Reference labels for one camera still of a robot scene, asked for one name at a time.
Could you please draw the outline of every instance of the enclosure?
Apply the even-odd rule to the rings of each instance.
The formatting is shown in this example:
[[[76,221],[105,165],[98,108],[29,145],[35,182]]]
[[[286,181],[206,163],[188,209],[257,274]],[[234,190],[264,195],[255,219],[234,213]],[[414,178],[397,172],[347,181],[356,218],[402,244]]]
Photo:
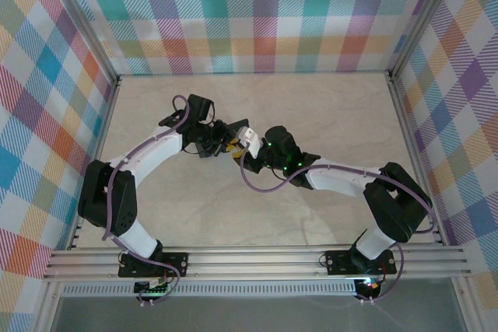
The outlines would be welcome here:
[[[124,330],[134,313],[182,330],[496,329],[498,0],[0,4],[0,330]],[[283,125],[304,152],[416,178],[436,212],[420,228],[435,227],[403,244],[398,289],[361,309],[320,264],[376,224],[362,198],[258,194],[230,154],[180,152],[137,202],[145,229],[189,254],[187,276],[139,308],[120,250],[77,215],[83,177],[191,93],[228,124]]]

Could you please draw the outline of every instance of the metal bar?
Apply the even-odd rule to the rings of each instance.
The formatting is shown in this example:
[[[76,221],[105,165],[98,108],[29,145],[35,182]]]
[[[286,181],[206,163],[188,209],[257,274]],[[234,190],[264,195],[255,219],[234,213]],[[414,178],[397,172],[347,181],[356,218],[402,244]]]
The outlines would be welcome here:
[[[46,332],[51,329],[64,285],[58,282],[43,283],[33,312],[30,332]]]
[[[399,77],[403,68],[408,63],[413,51],[420,41],[420,38],[422,37],[424,31],[426,30],[427,25],[429,25],[434,14],[436,13],[441,1],[442,0],[426,0],[425,4],[423,5],[419,17],[416,20],[416,25],[413,31],[408,36],[408,39],[405,42],[402,50],[400,51],[397,61],[395,62],[395,66],[392,69],[391,73],[395,78]]]
[[[112,29],[110,28],[110,24],[107,20],[107,17],[103,14],[103,10],[100,7],[100,4],[97,0],[85,0],[86,4],[89,6],[92,15],[95,19],[95,22],[92,23],[93,27],[99,31],[99,35],[102,36],[103,39],[108,43],[110,49],[114,53],[113,56],[113,66],[119,74],[131,74],[132,70],[128,66],[125,56],[121,48],[119,47],[119,43],[116,40],[116,36],[114,35]]]
[[[96,36],[95,31],[86,18],[84,11],[79,5],[77,0],[62,0],[64,7],[68,14],[71,16],[72,21],[75,23],[76,29],[82,34],[83,39],[89,45],[89,49],[95,56],[100,66],[104,69],[107,77],[114,83],[117,83],[119,74],[114,69],[114,66],[109,60],[99,38]]]
[[[453,285],[465,325],[472,332],[493,332],[493,326],[483,312],[482,303],[477,295],[475,283],[471,278],[454,278]]]
[[[364,274],[328,276],[318,261],[326,250],[349,246],[263,246],[170,248],[189,253],[192,281],[310,280],[365,278]],[[123,281],[117,276],[119,249],[55,251],[47,267],[49,281]],[[462,248],[434,244],[404,245],[406,278],[442,278],[470,274]],[[394,250],[396,260],[400,253]]]
[[[398,45],[418,2],[419,0],[408,0],[405,5],[405,11],[398,17],[397,25],[391,35],[391,42],[389,43],[387,50],[384,52],[384,56],[382,57],[379,65],[379,70],[381,72],[389,69],[389,61],[391,61],[396,46]]]
[[[163,252],[187,252],[193,253],[309,253],[324,252],[326,250],[348,250],[351,244],[325,244],[325,245],[283,245],[283,246],[170,246],[165,247]],[[402,244],[404,251],[461,251],[459,246],[444,246],[438,243],[408,243]],[[82,256],[118,254],[119,248],[78,248],[77,250],[56,250],[52,256]]]
[[[109,106],[107,107],[106,117],[104,118],[102,123],[102,128],[100,129],[95,151],[92,154],[93,159],[99,159],[100,156],[102,155],[103,145],[106,142],[107,132],[109,131],[110,121],[112,120],[114,108],[116,107],[117,95],[119,93],[120,87],[121,87],[120,83],[117,82],[117,84],[113,85],[111,89]],[[70,250],[75,248],[74,245],[75,236],[78,231],[78,227],[81,228],[82,224],[83,224],[83,218],[79,217],[78,214],[75,213],[75,216],[72,218],[71,221],[71,228],[69,229],[69,235],[65,244],[66,249]]]
[[[408,154],[413,165],[413,170],[415,171],[417,182],[429,195],[430,199],[433,202],[434,212],[436,213],[437,234],[440,241],[442,241],[446,245],[449,245],[449,240],[445,231],[443,230],[443,220],[441,219],[441,216],[437,210],[436,199],[434,197],[432,188],[430,188],[429,178],[427,178],[426,171],[423,167],[422,158],[420,156],[419,148],[416,145],[414,132],[410,128],[408,113],[406,112],[405,106],[403,105],[401,97],[398,93],[398,89],[393,82],[392,77],[390,77],[387,72],[385,73],[385,77],[388,84],[389,93],[391,94],[392,103],[395,106],[396,115],[398,116],[399,126],[402,130],[406,147],[408,148]]]

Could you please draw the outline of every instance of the black mounting bracket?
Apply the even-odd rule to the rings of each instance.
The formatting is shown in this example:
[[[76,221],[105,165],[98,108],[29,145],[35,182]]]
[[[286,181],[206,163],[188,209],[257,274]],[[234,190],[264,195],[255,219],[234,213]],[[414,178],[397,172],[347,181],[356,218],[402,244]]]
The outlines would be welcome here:
[[[188,253],[161,253],[160,258],[154,259],[162,264],[169,264],[180,272],[180,277],[183,278],[187,274],[188,269]],[[123,253],[119,258],[119,278],[161,278],[175,276],[173,270],[166,269],[162,266],[147,264],[136,259],[130,254]]]
[[[325,265],[328,275],[384,275],[396,274],[396,263],[390,250],[385,250],[376,259],[368,262],[363,272],[354,264],[350,250],[329,250],[325,252]]]

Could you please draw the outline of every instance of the wire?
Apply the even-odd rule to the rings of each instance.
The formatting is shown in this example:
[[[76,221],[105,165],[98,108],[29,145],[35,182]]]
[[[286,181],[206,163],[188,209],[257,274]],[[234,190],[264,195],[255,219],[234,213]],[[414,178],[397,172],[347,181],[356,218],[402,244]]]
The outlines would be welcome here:
[[[270,158],[270,170],[272,171],[273,175],[277,179],[285,180],[285,178],[278,176],[277,173],[275,172],[275,169],[273,169],[273,153],[272,152],[270,152],[270,156],[271,156],[271,158]]]
[[[119,264],[122,264],[123,266],[125,266],[125,263],[123,262],[122,260],[122,256],[123,254],[125,253],[125,250],[122,250],[121,252],[119,252],[119,254],[117,255],[117,262],[119,262]]]
[[[371,176],[371,177],[376,178],[376,179],[384,180],[384,181],[392,184],[393,186],[399,188],[400,190],[403,190],[404,192],[406,192],[407,194],[412,196],[419,204],[422,205],[422,207],[424,209],[427,210],[427,213],[433,219],[431,226],[428,229],[423,229],[421,231],[415,231],[415,233],[428,233],[428,232],[432,232],[434,229],[434,225],[435,225],[434,222],[436,221],[436,215],[435,215],[433,209],[427,203],[427,201],[425,201],[423,198],[421,198],[418,194],[416,194],[414,191],[409,189],[404,184],[399,183],[397,180],[394,180],[394,179],[390,178],[389,176],[385,176],[382,174],[376,174],[376,173],[372,173],[370,171],[366,171],[366,170],[362,170],[362,169],[355,169],[353,167],[342,166],[342,165],[334,165],[334,164],[310,165],[310,166],[305,166],[305,167],[302,167],[301,169],[298,169],[297,171],[292,173],[287,179],[285,179],[283,182],[281,182],[281,184],[278,184],[277,186],[274,186],[272,188],[265,190],[265,189],[258,188],[255,185],[253,185],[249,181],[249,179],[247,178],[247,175],[246,175],[245,169],[244,169],[244,160],[245,160],[246,154],[247,154],[247,148],[244,148],[244,150],[242,151],[242,156],[240,157],[240,174],[242,174],[242,179],[244,179],[244,182],[249,186],[249,188],[252,190],[255,190],[256,192],[260,192],[262,194],[268,194],[270,192],[275,192],[276,190],[279,190],[280,188],[282,188],[283,186],[288,184],[288,182],[290,182],[292,179],[294,179],[299,174],[301,174],[305,171],[308,171],[308,170],[313,170],[313,169],[335,169],[335,170],[346,171],[348,173],[359,174],[362,176]]]
[[[321,259],[322,259],[323,257],[325,257],[325,254],[322,254],[322,255],[320,256],[320,258],[318,258],[318,263],[319,263],[322,267],[327,267],[327,264],[321,261]]]
[[[215,118],[216,118],[216,108],[215,108],[214,101],[211,102],[211,106],[212,106],[212,118],[211,118],[211,121],[208,124],[212,124],[215,121]]]
[[[189,152],[188,150],[186,150],[185,148],[182,148],[182,152],[185,152],[185,153],[188,153],[189,155],[198,155],[200,154],[200,152],[197,152],[197,153],[193,153],[193,152]]]
[[[382,282],[386,280],[386,275],[388,274],[388,270],[386,270],[386,265],[381,261],[382,272],[384,272],[384,276],[382,278]]]
[[[272,170],[273,175],[275,175],[275,178],[280,179],[280,180],[285,180],[285,178],[282,178],[282,177],[277,175],[277,173],[275,172],[275,169],[271,168],[271,170]]]
[[[366,171],[366,170],[355,169],[355,168],[348,167],[348,166],[341,166],[341,165],[333,165],[333,164],[328,164],[328,165],[310,165],[310,166],[305,166],[305,167],[297,170],[296,172],[292,173],[287,179],[285,179],[283,182],[281,182],[281,184],[279,184],[279,185],[277,185],[277,186],[275,186],[273,188],[269,188],[269,189],[264,190],[264,189],[258,188],[255,185],[253,185],[249,181],[249,179],[247,178],[247,175],[246,175],[245,169],[244,169],[244,159],[245,159],[246,154],[247,154],[247,148],[244,148],[244,150],[242,151],[242,156],[240,157],[240,174],[242,174],[242,178],[244,179],[244,182],[252,190],[255,190],[257,192],[261,192],[263,194],[274,192],[276,190],[279,190],[280,188],[282,188],[286,184],[288,184],[288,182],[290,182],[293,178],[295,178],[300,173],[303,173],[305,171],[312,170],[312,169],[336,169],[336,170],[346,171],[348,173],[355,173],[355,174],[359,174],[359,175],[363,175],[363,176],[371,176],[371,177],[376,178],[376,179],[378,178],[378,179],[381,179],[381,180],[385,180],[386,182],[388,182],[388,183],[394,185],[395,187],[403,190],[404,192],[406,192],[407,194],[409,194],[410,196],[412,196],[415,200],[417,200],[417,202],[419,202],[419,204],[421,204],[423,206],[423,208],[427,210],[427,213],[433,219],[431,227],[429,229],[424,229],[424,230],[421,230],[421,231],[415,231],[415,233],[428,233],[428,232],[432,232],[433,231],[433,228],[434,228],[434,225],[435,225],[434,222],[436,221],[436,216],[435,216],[435,213],[434,213],[433,209],[430,207],[430,205],[427,203],[427,201],[425,201],[423,198],[421,198],[418,194],[416,194],[413,190],[411,190],[407,186],[399,183],[397,180],[394,180],[394,179],[390,178],[389,176],[385,176],[385,175],[382,175],[382,174],[372,173],[372,172]],[[403,269],[405,268],[405,255],[403,253],[402,247],[398,243],[395,243],[393,246],[396,246],[398,248],[399,254],[401,256],[401,263],[399,265],[398,275],[396,276],[396,278],[395,278],[392,286],[383,295],[380,295],[379,297],[377,297],[376,300],[383,299],[386,295],[388,295],[389,293],[391,293],[393,291],[393,289],[396,287],[396,285],[399,282],[399,279],[402,276]]]
[[[158,135],[155,135],[155,136],[152,136],[151,138],[145,140],[143,143],[137,145],[134,149],[132,149],[131,152],[129,152],[117,165],[116,167],[114,168],[113,172],[110,174],[110,178],[109,178],[109,183],[107,184],[107,222],[106,222],[106,229],[105,229],[105,233],[103,234],[102,236],[102,241],[106,240],[109,236],[110,236],[110,226],[111,226],[111,223],[112,223],[112,190],[113,190],[113,185],[114,185],[114,179],[116,177],[116,174],[117,172],[119,171],[119,169],[121,167],[123,167],[123,165],[125,165],[131,158],[133,158],[137,153],[141,152],[143,149],[147,148],[150,144],[152,144],[153,142],[157,142],[158,140],[160,140],[161,138],[164,138],[165,136],[173,133],[175,130],[177,130],[177,128],[179,128],[187,119],[188,119],[188,115],[190,114],[190,106],[188,105],[188,100],[182,96],[182,95],[176,95],[172,102],[173,102],[173,108],[175,110],[177,110],[177,107],[176,107],[176,104],[175,104],[175,101],[176,99],[182,99],[184,102],[185,102],[185,112],[184,112],[184,116],[178,121],[177,124],[175,124],[172,128],[169,128],[168,130],[166,130],[165,132],[162,132]],[[177,281],[174,283],[173,287],[171,287],[171,290],[168,291],[165,295],[159,297],[157,300],[156,300],[156,303],[159,303],[159,302],[162,302],[164,301],[164,299],[166,299],[166,297],[168,295],[171,294],[172,291],[174,291],[174,289],[178,286],[178,283],[180,282],[180,272],[178,271],[178,269],[174,266],[171,266],[170,264],[163,264],[161,262],[157,262],[155,260],[150,260],[148,258],[144,258],[142,256],[140,256],[139,254],[137,253],[134,253],[132,252],[131,250],[129,250],[117,237],[113,236],[112,237],[112,241],[117,245],[119,246],[122,250],[124,250],[125,252],[128,252],[130,255],[132,255],[133,257],[137,258],[138,260],[142,261],[142,262],[146,262],[147,264],[153,264],[155,266],[161,266],[161,267],[165,267],[166,269],[168,270],[172,270],[175,275],[177,276]],[[142,299],[141,296],[139,296],[139,301],[141,302],[141,306],[145,305],[145,301]]]
[[[152,301],[150,300],[149,301],[149,304],[151,306],[154,306],[154,304],[156,303],[160,303],[160,302],[163,302],[171,293],[174,292],[174,290],[176,289],[176,287],[178,286],[178,283],[180,283],[180,272],[179,270],[174,267],[174,266],[171,266],[170,264],[163,264],[162,262],[157,262],[155,260],[150,260],[149,258],[144,258],[142,256],[140,256],[139,254],[137,253],[133,253],[131,250],[129,250],[117,237],[113,237],[112,238],[112,241],[114,242],[114,244],[116,244],[118,247],[120,247],[122,250],[124,250],[125,252],[128,252],[128,254],[130,254],[131,256],[135,257],[137,260],[140,260],[142,262],[146,262],[147,264],[153,264],[155,266],[161,266],[161,267],[164,267],[165,269],[167,270],[172,270],[174,273],[175,273],[175,276],[176,276],[176,281],[174,282],[173,286],[171,287],[171,289],[169,291],[167,291],[164,295],[161,295],[157,300],[155,301]],[[144,299],[142,299],[142,292],[139,293],[139,301],[140,301],[140,306],[144,306],[146,305],[146,301]]]

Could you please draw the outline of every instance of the colorful plaid pattern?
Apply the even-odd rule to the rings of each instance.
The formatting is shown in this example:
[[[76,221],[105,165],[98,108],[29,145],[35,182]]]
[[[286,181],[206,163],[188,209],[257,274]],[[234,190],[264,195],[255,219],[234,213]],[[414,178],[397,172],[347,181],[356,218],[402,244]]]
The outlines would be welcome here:
[[[402,15],[415,7],[409,0],[80,2],[115,68],[135,75],[383,71]]]
[[[443,0],[398,82],[446,232],[498,326],[498,0]]]
[[[0,0],[0,330],[27,330],[110,83],[60,0]]]
[[[398,43],[396,44],[395,52],[391,56],[391,60],[389,61],[388,70],[392,70],[393,67],[395,66],[396,61],[399,58],[399,54],[401,53],[403,47],[405,46],[407,38],[410,36],[413,29],[415,28],[415,25],[419,21],[420,11],[423,9],[423,6],[426,4],[426,1],[427,0],[418,0],[415,8],[413,9],[413,12],[409,18],[409,21],[407,22],[406,27],[403,30],[403,34],[401,35],[401,37],[398,40]]]

